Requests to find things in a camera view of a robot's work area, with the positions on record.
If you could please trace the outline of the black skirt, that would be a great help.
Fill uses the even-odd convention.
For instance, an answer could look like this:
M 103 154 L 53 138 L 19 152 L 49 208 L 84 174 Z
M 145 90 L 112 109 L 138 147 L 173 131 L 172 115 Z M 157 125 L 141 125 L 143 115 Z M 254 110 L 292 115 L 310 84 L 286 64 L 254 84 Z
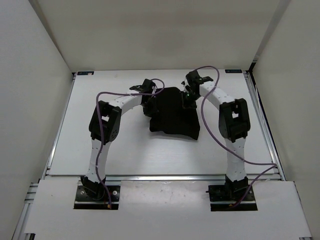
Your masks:
M 196 109 L 182 106 L 182 92 L 177 87 L 166 87 L 158 91 L 157 113 L 150 117 L 149 130 L 167 135 L 182 135 L 197 140 L 200 123 Z

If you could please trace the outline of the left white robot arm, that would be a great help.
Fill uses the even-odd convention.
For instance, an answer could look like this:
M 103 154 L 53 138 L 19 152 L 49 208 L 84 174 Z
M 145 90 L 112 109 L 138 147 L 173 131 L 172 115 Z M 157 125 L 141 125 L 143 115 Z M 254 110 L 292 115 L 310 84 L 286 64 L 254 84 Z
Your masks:
M 95 109 L 89 123 L 91 156 L 88 171 L 82 182 L 92 183 L 87 194 L 93 200 L 100 200 L 105 194 L 101 184 L 106 178 L 106 162 L 111 143 L 120 131 L 122 115 L 137 106 L 144 106 L 155 98 L 158 89 L 156 79 L 145 79 L 141 85 L 134 85 L 126 93 L 102 91 L 95 99 Z

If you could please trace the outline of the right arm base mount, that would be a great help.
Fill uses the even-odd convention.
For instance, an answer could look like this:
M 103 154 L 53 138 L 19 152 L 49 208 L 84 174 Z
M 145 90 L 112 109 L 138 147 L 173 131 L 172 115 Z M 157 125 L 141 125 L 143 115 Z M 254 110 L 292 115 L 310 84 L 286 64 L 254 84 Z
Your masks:
M 247 176 L 235 181 L 225 176 L 224 184 L 209 185 L 206 193 L 209 195 L 211 212 L 258 210 L 254 191 Z

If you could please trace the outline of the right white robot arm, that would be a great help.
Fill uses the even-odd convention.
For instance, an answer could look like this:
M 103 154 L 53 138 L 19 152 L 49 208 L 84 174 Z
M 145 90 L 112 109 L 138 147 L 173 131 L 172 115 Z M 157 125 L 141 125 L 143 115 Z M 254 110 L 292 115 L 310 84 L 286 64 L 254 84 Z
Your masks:
M 243 188 L 239 184 L 246 181 L 244 147 L 248 131 L 251 128 L 247 101 L 234 98 L 217 87 L 214 80 L 201 77 L 197 70 L 190 71 L 183 83 L 182 106 L 186 109 L 196 108 L 200 97 L 208 100 L 218 110 L 218 129 L 225 140 L 227 151 L 226 180 L 224 193 L 230 200 L 238 199 Z

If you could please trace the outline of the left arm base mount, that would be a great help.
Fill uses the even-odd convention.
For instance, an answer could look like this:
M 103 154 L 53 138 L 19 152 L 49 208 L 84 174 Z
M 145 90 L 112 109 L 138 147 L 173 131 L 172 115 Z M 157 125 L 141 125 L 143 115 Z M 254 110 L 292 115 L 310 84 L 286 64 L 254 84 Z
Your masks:
M 107 185 L 108 191 L 100 182 L 92 182 L 81 176 L 77 184 L 73 208 L 76 210 L 118 210 L 121 186 Z

